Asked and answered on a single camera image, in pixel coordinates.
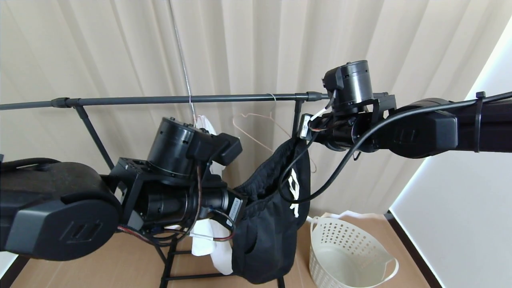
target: silver cord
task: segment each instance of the silver cord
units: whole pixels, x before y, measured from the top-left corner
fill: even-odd
[[[185,83],[187,85],[188,104],[190,105],[190,108],[192,109],[192,117],[194,118],[194,125],[196,125],[196,122],[197,122],[196,110],[194,109],[194,104],[192,103],[192,92],[190,90],[190,83],[188,82],[187,68],[185,65],[185,57],[183,57],[183,49],[181,48],[180,35],[178,33],[178,26],[176,25],[176,19],[174,18],[173,6],[171,4],[171,0],[168,0],[168,2],[169,2],[170,16],[173,19],[174,32],[176,33],[176,41],[178,42],[178,50],[180,51],[181,64],[183,67],[183,75],[185,76]]]

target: barcode label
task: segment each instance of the barcode label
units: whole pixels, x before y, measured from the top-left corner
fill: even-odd
[[[302,123],[302,130],[301,130],[301,137],[306,137],[306,135],[308,135],[308,123],[309,123],[309,119],[311,119],[311,116],[309,115],[304,115],[304,123]]]
[[[229,217],[231,219],[233,219],[233,221],[237,220],[237,214],[238,214],[238,211],[240,210],[241,203],[242,203],[242,201],[240,199],[235,198],[233,201],[233,205],[231,205],[231,210],[229,211]],[[233,224],[231,223],[231,221],[229,221],[229,219],[226,220],[226,224],[228,224],[231,227],[233,226]]]

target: robotic arm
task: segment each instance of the robotic arm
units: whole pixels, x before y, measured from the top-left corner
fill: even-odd
[[[512,152],[512,92],[492,97],[479,92],[477,99],[461,102],[429,98],[397,109],[394,95],[373,93],[365,60],[328,71],[323,82],[330,100],[318,113],[302,115],[297,137],[309,141],[308,147],[318,142],[348,151],[309,197],[294,200],[279,186],[288,202],[319,196],[355,152],[388,149],[407,158],[449,150]],[[147,159],[120,158],[109,175],[46,158],[4,162],[0,250],[71,260],[98,249],[116,231],[155,246],[183,238],[198,219],[212,218],[234,231],[247,197],[210,175],[208,167],[212,161],[228,165],[241,152],[236,137],[163,118]],[[117,188],[121,202],[113,194]],[[181,229],[166,228],[175,224]],[[166,232],[172,235],[155,236]]]

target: black clothes rack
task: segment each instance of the black clothes rack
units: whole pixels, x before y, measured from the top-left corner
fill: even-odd
[[[302,104],[305,101],[318,101],[328,99],[327,94],[319,92],[306,92],[306,93],[295,93],[295,94],[242,94],[242,95],[205,95],[205,96],[192,96],[192,103],[213,103],[213,102],[251,102],[251,101],[295,101],[295,109],[293,116],[292,135],[295,136],[298,131],[299,122],[301,120]],[[14,104],[2,104],[0,105],[0,111],[2,110],[15,110],[15,109],[28,109],[28,108],[74,108],[78,113],[80,119],[82,119],[87,131],[92,137],[94,144],[98,148],[101,156],[105,160],[109,169],[114,168],[114,163],[110,158],[108,152],[103,145],[96,129],[89,119],[89,116],[85,110],[85,106],[103,106],[103,105],[137,105],[137,104],[183,104],[188,103],[188,96],[157,96],[157,97],[107,97],[107,98],[56,98],[50,101],[38,101],[38,102],[25,102],[25,103],[14,103]],[[164,262],[163,275],[160,281],[160,288],[166,288],[169,281],[173,280],[185,280],[185,279],[201,279],[201,278],[213,278],[213,277],[225,277],[231,275],[224,275],[221,273],[212,274],[201,274],[201,275],[187,275],[187,276],[171,276],[170,271],[173,267],[173,261],[175,255],[191,254],[192,251],[176,251],[177,242],[172,242],[167,257],[163,254],[159,247],[156,247],[160,258]],[[278,288],[285,288],[284,278],[277,279]]]

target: black pants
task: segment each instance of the black pants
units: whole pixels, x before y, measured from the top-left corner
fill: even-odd
[[[253,284],[275,280],[290,272],[297,246],[297,230],[304,224],[309,203],[298,206],[298,217],[277,190],[279,176],[306,149],[300,139],[290,139],[261,164],[236,191],[249,196],[244,216],[233,238],[233,272]],[[310,194],[309,154],[306,151],[292,167],[299,185],[299,198]],[[292,197],[288,184],[283,189]]]

